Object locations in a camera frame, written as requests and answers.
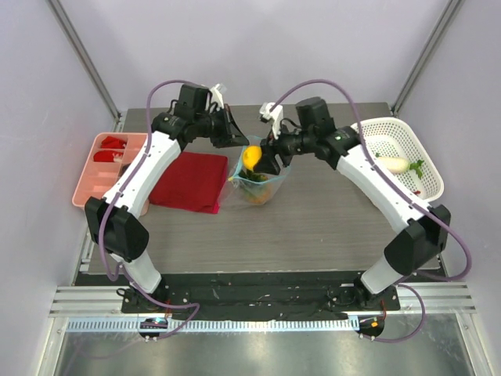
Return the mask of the yellow toy lemon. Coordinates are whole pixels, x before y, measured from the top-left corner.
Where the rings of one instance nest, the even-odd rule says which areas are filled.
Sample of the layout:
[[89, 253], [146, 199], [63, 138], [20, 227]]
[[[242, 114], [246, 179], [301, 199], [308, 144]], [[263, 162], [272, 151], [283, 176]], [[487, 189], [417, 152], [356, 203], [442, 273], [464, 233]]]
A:
[[246, 170], [253, 171], [261, 160], [262, 151], [260, 146], [252, 145], [245, 148], [242, 154], [242, 163]]

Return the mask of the clear zip top bag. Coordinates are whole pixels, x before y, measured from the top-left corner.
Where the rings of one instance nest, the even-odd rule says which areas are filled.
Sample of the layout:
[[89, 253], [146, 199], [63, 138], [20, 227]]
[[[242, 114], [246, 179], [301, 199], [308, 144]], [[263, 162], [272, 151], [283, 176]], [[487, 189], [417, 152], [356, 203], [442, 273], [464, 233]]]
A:
[[278, 175], [256, 173], [243, 165], [244, 146], [237, 163], [230, 170], [220, 196], [220, 206], [224, 209], [261, 206], [275, 196], [290, 173], [290, 167], [281, 168]]

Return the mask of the toy pineapple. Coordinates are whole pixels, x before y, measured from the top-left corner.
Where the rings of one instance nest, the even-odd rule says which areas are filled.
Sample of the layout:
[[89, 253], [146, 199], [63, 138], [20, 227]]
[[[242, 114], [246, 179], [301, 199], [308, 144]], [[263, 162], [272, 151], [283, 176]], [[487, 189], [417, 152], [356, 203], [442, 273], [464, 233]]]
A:
[[265, 204], [272, 196], [272, 188], [268, 184], [268, 177], [246, 169], [239, 172], [239, 187], [243, 191], [243, 198], [255, 205]]

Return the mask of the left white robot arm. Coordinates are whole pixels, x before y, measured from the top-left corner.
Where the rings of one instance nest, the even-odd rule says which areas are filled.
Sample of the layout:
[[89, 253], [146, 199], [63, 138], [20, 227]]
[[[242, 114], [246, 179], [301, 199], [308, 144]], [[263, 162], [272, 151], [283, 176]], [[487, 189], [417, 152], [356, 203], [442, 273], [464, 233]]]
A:
[[117, 263], [107, 269], [110, 280], [121, 273], [151, 313], [161, 311], [168, 288], [147, 252], [150, 235], [139, 216], [153, 188], [186, 146], [198, 138], [209, 139], [216, 148], [246, 146], [249, 141], [238, 128], [223, 99], [221, 84], [210, 88], [180, 80], [178, 98], [165, 112], [146, 115], [147, 136], [138, 154], [119, 180], [98, 199], [85, 203], [85, 216], [101, 260]]

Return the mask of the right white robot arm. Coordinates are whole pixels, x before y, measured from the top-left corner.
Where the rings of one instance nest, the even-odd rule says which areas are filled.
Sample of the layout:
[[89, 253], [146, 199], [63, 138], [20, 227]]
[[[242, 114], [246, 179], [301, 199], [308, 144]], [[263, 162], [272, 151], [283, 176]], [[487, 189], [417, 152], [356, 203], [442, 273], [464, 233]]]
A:
[[296, 155], [314, 154], [334, 171], [351, 180], [380, 210], [395, 238], [380, 259], [354, 281], [353, 298], [362, 309], [372, 309], [394, 283], [410, 276], [446, 246], [450, 211], [431, 207], [408, 191], [384, 166], [365, 153], [356, 128], [337, 128], [326, 102], [319, 97], [297, 103], [298, 131], [282, 125], [283, 108], [265, 103], [261, 121], [269, 123], [269, 135], [261, 141], [261, 157], [255, 172], [276, 175]]

